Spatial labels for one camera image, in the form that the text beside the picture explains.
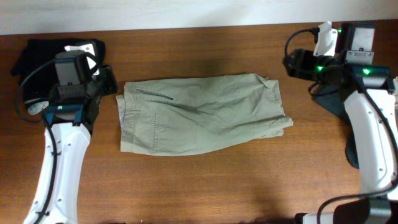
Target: white plastic part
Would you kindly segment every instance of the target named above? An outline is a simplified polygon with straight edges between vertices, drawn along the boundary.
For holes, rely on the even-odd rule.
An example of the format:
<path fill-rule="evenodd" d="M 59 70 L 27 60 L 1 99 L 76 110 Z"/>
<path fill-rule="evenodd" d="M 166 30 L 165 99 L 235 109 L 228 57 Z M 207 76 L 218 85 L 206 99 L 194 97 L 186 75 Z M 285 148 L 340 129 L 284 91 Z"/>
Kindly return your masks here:
<path fill-rule="evenodd" d="M 313 51 L 314 56 L 335 56 L 337 30 L 331 27 L 331 22 L 324 22 L 319 27 L 318 42 Z"/>
<path fill-rule="evenodd" d="M 95 52 L 94 52 L 94 46 L 93 44 L 85 44 L 82 46 L 65 46 L 64 47 L 66 51 L 70 51 L 70 50 L 84 50 L 85 52 L 88 52 L 92 55 L 95 56 Z M 92 69 L 95 66 L 95 61 L 93 61 L 93 59 L 91 58 L 87 58 L 87 62 L 88 62 L 88 66 L 90 69 Z M 94 75 L 99 75 L 100 71 L 97 69 L 97 71 L 95 71 Z"/>
<path fill-rule="evenodd" d="M 398 139 L 395 97 L 386 90 L 368 90 L 368 93 L 388 119 L 395 139 Z M 397 166 L 383 123 L 363 93 L 352 93 L 344 102 L 344 106 L 354 131 L 361 174 L 361 193 L 376 192 L 390 187 L 391 181 L 397 178 Z M 397 189 L 387 197 L 389 200 L 398 200 Z"/>
<path fill-rule="evenodd" d="M 77 223 L 77 193 L 80 171 L 90 134 L 83 126 L 72 123 L 55 124 L 51 128 L 57 142 L 57 171 L 47 211 L 40 224 Z M 49 132 L 45 131 L 45 153 L 35 199 L 24 224 L 34 223 L 44 206 L 49 191 L 53 165 L 53 147 Z"/>
<path fill-rule="evenodd" d="M 317 215 L 307 214 L 303 216 L 302 224 L 317 224 Z M 321 224 L 333 224 L 333 213 L 321 215 Z"/>

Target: white wall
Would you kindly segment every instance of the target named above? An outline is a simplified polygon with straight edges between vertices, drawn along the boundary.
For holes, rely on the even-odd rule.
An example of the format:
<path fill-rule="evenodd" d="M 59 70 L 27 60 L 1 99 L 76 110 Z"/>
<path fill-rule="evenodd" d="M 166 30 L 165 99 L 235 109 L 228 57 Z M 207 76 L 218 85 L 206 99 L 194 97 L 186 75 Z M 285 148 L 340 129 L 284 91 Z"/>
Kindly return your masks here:
<path fill-rule="evenodd" d="M 397 18 L 398 0 L 0 0 L 0 34 Z"/>

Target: green light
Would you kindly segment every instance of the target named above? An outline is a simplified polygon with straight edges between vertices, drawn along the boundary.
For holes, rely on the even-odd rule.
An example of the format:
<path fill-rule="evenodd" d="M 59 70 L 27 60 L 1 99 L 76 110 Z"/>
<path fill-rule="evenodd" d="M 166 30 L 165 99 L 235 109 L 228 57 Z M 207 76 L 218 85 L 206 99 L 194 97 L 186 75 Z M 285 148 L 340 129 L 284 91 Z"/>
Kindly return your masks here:
<path fill-rule="evenodd" d="M 370 71 L 369 69 L 366 69 L 366 68 L 362 69 L 362 72 L 363 72 L 365 75 L 369 75 L 369 73 L 371 73 L 371 71 Z"/>

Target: wooden tabletop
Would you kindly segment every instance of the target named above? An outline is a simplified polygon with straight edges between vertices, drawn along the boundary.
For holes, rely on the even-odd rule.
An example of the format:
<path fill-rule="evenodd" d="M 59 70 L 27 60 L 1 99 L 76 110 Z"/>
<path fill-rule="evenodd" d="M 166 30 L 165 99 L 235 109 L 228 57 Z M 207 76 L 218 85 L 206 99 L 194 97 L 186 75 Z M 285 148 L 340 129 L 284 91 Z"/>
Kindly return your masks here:
<path fill-rule="evenodd" d="M 377 21 L 374 64 L 398 74 L 398 21 Z M 318 24 L 124 30 L 0 36 L 0 222 L 21 223 L 36 191 L 44 126 L 13 108 L 19 77 L 10 69 L 31 38 L 97 38 L 106 43 L 120 91 L 126 82 L 257 73 L 278 79 L 294 125 L 282 137 L 253 140 L 197 156 L 120 152 L 115 95 L 104 97 L 81 170 L 80 223 L 237 223 L 315 213 L 322 202 L 359 190 L 345 157 L 350 127 L 311 100 L 311 82 L 282 66 L 290 34 Z M 313 50 L 312 36 L 293 40 Z M 335 205 L 326 209 L 332 211 Z"/>

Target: khaki shorts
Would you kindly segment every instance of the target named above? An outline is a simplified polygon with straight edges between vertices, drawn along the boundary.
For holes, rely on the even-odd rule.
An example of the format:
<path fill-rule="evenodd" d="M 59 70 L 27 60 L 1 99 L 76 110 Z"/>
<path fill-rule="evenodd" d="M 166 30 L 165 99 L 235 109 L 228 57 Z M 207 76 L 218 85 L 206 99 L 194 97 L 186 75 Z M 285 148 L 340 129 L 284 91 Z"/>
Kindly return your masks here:
<path fill-rule="evenodd" d="M 116 99 L 122 152 L 203 154 L 281 136 L 293 125 L 278 81 L 256 74 L 126 83 Z"/>

